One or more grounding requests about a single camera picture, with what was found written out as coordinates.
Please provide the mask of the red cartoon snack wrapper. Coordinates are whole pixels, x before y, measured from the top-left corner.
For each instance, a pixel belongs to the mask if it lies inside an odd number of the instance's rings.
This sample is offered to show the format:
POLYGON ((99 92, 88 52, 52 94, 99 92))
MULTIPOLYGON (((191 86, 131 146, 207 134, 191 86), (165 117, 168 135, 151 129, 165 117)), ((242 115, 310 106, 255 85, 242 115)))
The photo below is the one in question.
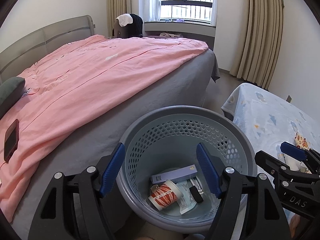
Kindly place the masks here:
POLYGON ((298 132, 296 133, 294 140, 295 140, 295 146, 297 148, 301 148, 303 150, 310 150, 310 145, 308 144, 306 138, 303 137, 298 132))

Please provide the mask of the white paper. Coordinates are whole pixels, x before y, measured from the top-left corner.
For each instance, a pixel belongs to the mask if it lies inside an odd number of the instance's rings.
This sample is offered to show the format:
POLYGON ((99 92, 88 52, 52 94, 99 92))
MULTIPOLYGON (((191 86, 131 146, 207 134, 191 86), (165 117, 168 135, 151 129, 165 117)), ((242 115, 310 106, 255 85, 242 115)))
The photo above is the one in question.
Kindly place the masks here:
POLYGON ((311 174, 310 170, 306 167, 306 165, 302 161, 297 161, 296 159, 292 158, 287 154, 283 154, 283 155, 284 155, 285 163, 290 167, 290 170, 311 174))

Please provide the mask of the small black block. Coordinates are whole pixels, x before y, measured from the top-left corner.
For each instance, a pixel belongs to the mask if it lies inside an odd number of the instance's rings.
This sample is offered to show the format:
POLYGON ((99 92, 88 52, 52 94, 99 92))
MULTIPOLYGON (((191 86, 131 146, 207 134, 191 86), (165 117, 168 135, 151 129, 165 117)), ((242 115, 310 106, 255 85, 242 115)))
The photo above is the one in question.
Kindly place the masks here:
POLYGON ((198 189, 196 188, 196 186, 190 187, 189 191, 190 191, 192 197, 194 198, 195 202, 197 202, 198 204, 203 202, 203 198, 202 198, 201 194, 199 193, 198 189))

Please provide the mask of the blue white wipes packet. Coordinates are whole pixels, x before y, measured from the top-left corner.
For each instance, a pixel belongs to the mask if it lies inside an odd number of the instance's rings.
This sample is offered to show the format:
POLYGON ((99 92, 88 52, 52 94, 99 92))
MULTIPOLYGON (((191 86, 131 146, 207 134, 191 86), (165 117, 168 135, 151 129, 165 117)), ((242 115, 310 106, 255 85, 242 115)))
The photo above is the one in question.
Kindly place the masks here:
POLYGON ((183 197, 177 201, 177 204, 180 208, 180 214, 183 215, 191 211, 196 206, 196 204, 198 204, 192 197, 189 188, 192 186, 196 186, 201 196, 204 194, 204 190, 202 188, 201 182, 198 180, 198 177, 180 181, 176 183, 176 186, 183 193, 183 197))

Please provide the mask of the purple toothpaste box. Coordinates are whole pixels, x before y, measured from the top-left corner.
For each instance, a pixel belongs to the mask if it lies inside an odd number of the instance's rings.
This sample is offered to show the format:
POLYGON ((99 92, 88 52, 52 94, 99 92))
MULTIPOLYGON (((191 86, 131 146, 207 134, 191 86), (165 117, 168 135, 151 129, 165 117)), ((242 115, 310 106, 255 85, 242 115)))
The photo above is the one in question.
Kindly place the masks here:
POLYGON ((178 183, 190 178, 194 178, 197 175, 197 168, 195 165, 178 168, 172 171, 167 171, 159 174, 152 175, 150 177, 152 184, 161 184, 167 180, 173 183, 178 183))

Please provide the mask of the red white paper cup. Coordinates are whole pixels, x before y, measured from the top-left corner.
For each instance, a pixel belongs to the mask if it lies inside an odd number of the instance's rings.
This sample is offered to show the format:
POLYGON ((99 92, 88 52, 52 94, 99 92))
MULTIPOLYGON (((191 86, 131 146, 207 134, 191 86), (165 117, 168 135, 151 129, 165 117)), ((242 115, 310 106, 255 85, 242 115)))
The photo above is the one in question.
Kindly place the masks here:
POLYGON ((174 202, 177 202, 182 197, 183 193, 176 184, 167 180, 162 185, 156 187, 148 197, 148 200, 158 211, 161 211, 169 207, 174 202))

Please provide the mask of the grey perforated trash basket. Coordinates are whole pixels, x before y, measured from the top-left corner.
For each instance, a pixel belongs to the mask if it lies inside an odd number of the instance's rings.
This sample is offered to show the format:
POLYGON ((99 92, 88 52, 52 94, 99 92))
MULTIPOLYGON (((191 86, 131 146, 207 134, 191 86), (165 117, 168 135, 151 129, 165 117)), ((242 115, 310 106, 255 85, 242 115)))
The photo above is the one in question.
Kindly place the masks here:
POLYGON ((242 131, 227 118, 193 106, 170 106, 136 120, 120 142, 126 157, 117 185, 127 204, 139 217, 160 228, 180 233, 205 232, 216 215, 220 201, 210 193, 196 158, 203 143, 211 155, 241 174, 256 176, 254 151, 242 131), (203 189, 203 202, 185 214, 174 203, 159 211, 149 201, 151 177, 193 166, 203 189))

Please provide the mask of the light blue patterned tablecloth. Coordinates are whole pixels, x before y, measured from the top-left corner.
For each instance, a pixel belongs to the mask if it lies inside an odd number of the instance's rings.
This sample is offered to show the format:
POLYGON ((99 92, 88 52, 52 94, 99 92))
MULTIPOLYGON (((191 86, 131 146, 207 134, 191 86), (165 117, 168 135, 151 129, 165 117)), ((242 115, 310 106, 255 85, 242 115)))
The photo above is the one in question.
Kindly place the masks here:
POLYGON ((310 148, 319 151, 319 123, 260 87, 242 83, 221 109, 246 135, 254 152, 262 150, 285 163, 280 145, 285 141, 295 145, 297 132, 306 138, 310 148))

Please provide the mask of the grey bed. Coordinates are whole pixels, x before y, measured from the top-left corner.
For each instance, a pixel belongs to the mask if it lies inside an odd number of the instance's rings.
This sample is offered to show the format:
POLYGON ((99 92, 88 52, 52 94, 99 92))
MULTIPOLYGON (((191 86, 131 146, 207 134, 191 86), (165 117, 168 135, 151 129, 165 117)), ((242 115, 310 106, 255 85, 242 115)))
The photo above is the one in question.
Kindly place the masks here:
POLYGON ((219 72, 212 50, 184 63, 148 88, 80 127, 41 160, 11 226, 27 239, 40 199, 56 172, 77 174, 114 150, 126 129, 150 111, 171 105, 202 106, 212 74, 219 72))

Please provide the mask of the right beige curtain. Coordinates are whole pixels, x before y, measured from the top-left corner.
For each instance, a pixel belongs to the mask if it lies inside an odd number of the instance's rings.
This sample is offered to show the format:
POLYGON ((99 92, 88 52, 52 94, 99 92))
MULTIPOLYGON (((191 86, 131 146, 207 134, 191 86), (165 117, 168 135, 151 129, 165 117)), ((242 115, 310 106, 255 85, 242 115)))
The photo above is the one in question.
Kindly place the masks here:
POLYGON ((283 0, 248 0, 232 76, 268 89, 280 52, 283 9, 283 0))

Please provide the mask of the beige curtain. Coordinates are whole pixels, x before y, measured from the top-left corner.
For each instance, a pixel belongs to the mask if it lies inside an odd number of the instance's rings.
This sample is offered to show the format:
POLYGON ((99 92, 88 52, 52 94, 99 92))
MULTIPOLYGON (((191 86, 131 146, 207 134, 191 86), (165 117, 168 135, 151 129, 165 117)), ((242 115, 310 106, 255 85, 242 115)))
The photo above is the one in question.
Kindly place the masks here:
POLYGON ((111 37, 116 17, 131 13, 131 0, 107 0, 106 13, 108 37, 111 37))
POLYGON ((283 9, 283 0, 248 0, 232 76, 268 89, 280 52, 283 9))

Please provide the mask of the pink bed blanket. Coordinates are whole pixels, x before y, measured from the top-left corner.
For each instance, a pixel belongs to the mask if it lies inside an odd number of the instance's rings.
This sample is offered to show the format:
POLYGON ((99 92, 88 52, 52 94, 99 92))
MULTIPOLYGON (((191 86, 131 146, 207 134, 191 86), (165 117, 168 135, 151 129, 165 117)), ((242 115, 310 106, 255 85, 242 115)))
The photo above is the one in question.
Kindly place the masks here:
POLYGON ((12 220, 40 161, 77 128, 105 114, 208 49, 188 38, 94 35, 65 44, 21 73, 27 93, 1 118, 19 141, 1 161, 1 210, 12 220))

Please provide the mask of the dark smartphone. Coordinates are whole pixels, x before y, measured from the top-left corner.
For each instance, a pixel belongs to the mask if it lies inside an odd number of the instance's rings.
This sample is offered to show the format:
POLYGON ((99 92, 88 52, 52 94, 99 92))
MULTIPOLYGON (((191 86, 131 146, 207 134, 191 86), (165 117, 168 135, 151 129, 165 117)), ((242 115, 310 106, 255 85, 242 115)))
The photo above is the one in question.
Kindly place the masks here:
POLYGON ((4 139, 4 161, 9 162, 14 152, 17 150, 19 141, 19 120, 16 119, 5 133, 4 139))

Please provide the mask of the grey pillow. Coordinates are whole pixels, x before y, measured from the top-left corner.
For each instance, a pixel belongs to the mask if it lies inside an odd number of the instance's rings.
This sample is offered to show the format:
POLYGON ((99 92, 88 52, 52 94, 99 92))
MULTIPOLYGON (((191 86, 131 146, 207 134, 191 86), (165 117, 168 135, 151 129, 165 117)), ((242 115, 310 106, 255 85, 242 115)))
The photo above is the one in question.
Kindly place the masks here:
POLYGON ((1 84, 0 119, 3 118, 11 107, 22 97, 24 87, 25 79, 22 77, 11 77, 1 84))

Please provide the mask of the grey window sill bench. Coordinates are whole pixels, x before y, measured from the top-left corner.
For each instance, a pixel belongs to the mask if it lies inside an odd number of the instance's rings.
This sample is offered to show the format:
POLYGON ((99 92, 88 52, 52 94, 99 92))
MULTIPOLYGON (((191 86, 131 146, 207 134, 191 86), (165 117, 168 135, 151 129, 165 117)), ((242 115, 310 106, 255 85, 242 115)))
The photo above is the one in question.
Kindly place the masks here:
POLYGON ((208 47, 214 49, 216 28, 210 24, 199 22, 145 22, 144 32, 146 36, 159 36, 161 33, 181 34, 185 38, 191 38, 206 42, 208 47))

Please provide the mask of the chair with clothes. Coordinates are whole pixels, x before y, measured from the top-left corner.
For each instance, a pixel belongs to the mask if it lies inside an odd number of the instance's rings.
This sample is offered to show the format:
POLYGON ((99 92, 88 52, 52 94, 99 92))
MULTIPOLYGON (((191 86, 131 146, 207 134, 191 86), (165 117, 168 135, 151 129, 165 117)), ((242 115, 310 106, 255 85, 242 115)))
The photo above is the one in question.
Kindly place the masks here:
POLYGON ((112 31, 113 38, 143 37, 143 20, 136 14, 119 15, 112 31))

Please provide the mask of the grey headboard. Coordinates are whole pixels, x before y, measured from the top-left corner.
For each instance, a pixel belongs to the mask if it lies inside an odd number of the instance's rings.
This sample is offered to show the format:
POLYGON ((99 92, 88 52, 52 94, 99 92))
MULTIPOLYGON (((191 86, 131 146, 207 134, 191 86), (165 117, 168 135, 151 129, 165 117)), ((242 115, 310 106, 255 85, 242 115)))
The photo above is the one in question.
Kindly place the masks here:
POLYGON ((1 52, 1 82, 18 76, 46 55, 64 44, 94 35, 91 16, 59 21, 33 31, 1 52))

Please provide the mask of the window with railing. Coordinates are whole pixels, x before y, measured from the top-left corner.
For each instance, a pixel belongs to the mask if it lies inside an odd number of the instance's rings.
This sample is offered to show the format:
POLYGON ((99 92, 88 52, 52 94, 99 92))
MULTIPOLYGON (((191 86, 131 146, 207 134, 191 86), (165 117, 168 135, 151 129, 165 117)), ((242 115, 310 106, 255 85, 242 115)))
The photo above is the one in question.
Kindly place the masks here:
POLYGON ((160 19, 211 23, 216 0, 159 0, 160 19))

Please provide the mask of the white sheer curtain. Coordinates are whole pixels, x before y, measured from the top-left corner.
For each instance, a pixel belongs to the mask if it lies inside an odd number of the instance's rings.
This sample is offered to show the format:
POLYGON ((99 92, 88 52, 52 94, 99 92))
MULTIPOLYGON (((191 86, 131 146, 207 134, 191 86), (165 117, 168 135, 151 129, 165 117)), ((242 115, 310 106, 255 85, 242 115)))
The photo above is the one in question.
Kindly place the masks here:
POLYGON ((161 19, 161 0, 139 0, 139 15, 144 22, 158 22, 161 19))

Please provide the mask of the left beige curtain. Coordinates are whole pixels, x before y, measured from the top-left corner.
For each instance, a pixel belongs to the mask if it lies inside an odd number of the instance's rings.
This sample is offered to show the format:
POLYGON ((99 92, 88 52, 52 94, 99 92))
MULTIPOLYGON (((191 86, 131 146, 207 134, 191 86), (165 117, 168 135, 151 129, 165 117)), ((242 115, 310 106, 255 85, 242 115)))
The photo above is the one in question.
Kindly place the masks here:
POLYGON ((131 0, 107 0, 106 13, 108 37, 111 37, 116 17, 131 13, 131 0))

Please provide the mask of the wall outlet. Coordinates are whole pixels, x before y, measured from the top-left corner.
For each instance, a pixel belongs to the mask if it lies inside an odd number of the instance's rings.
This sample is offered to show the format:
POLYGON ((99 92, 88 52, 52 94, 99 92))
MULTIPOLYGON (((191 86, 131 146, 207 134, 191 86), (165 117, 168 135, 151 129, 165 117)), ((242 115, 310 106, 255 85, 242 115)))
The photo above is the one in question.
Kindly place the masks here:
POLYGON ((287 102, 289 102, 289 103, 292 101, 292 98, 291 98, 291 96, 290 96, 290 95, 288 95, 288 96, 287 96, 286 101, 287 101, 287 102))

